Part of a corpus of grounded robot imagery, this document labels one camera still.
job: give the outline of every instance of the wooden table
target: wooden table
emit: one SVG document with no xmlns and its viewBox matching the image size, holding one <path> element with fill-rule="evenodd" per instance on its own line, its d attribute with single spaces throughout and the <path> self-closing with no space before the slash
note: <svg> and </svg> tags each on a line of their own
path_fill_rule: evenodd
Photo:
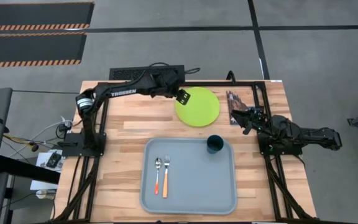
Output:
<svg viewBox="0 0 358 224">
<path fill-rule="evenodd" d="M 81 91 L 93 88 L 98 82 L 83 82 Z M 291 119 L 282 82 L 266 81 L 272 114 Z M 216 94 L 221 104 L 217 120 L 204 128 L 192 128 L 182 123 L 175 114 L 174 100 L 164 97 L 130 95 L 110 99 L 106 134 L 106 151 L 101 158 L 94 195 L 92 222 L 245 222 L 272 221 L 274 213 L 263 157 L 259 154 L 256 132 L 242 134 L 239 126 L 229 124 L 226 91 L 241 95 L 247 106 L 254 105 L 251 87 L 207 87 Z M 262 94 L 258 93 L 261 104 Z M 74 123 L 80 117 L 75 115 Z M 234 149 L 238 203 L 229 215 L 176 215 L 146 212 L 140 205 L 140 178 L 144 146 L 150 138 L 206 138 L 218 134 Z M 77 158 L 66 159 L 56 196 L 56 213 L 66 207 L 68 192 Z M 305 209 L 315 216 L 313 201 L 303 164 L 294 156 L 282 156 L 289 191 Z M 73 195 L 77 190 L 82 162 L 78 167 Z M 281 192 L 277 189 L 281 214 L 285 216 Z M 85 216 L 87 192 L 81 204 L 80 218 Z"/>
</svg>

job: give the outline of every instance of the fork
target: fork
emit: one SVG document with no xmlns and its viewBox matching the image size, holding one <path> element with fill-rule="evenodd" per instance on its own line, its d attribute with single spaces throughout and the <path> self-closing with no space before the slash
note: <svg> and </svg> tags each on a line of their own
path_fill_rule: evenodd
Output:
<svg viewBox="0 0 358 224">
<path fill-rule="evenodd" d="M 164 186 L 162 189 L 162 197 L 167 198 L 168 197 L 168 166 L 170 164 L 170 158 L 169 156 L 165 156 L 164 159 L 164 166 L 165 166 L 165 177 L 164 177 Z"/>
</svg>

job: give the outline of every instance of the plastic tray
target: plastic tray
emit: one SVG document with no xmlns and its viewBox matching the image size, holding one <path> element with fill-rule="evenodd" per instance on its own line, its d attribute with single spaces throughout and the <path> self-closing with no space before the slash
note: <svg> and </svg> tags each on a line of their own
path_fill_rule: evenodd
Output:
<svg viewBox="0 0 358 224">
<path fill-rule="evenodd" d="M 154 194 L 155 159 L 170 156 L 168 197 L 162 197 L 165 167 L 160 168 L 159 193 Z M 227 215 L 237 205 L 233 148 L 209 154 L 206 139 L 151 139 L 144 151 L 140 203 L 152 213 Z"/>
</svg>

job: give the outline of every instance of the cup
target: cup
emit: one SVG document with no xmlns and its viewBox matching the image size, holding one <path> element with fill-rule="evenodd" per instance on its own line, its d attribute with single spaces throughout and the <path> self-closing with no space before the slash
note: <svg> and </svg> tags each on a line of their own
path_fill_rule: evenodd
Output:
<svg viewBox="0 0 358 224">
<path fill-rule="evenodd" d="M 206 150 L 210 154 L 215 154 L 219 152 L 223 148 L 223 145 L 224 145 L 223 138 L 215 134 L 211 135 L 206 140 Z"/>
</svg>

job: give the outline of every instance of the orange-handled spoon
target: orange-handled spoon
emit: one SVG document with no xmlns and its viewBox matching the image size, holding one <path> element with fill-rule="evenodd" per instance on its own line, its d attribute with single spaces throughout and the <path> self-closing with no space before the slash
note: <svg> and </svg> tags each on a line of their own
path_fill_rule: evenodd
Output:
<svg viewBox="0 0 358 224">
<path fill-rule="evenodd" d="M 157 169 L 157 180 L 155 181 L 154 193 L 157 195 L 158 194 L 158 173 L 160 172 L 160 168 L 161 168 L 161 159 L 160 158 L 155 159 L 155 168 Z"/>
</svg>

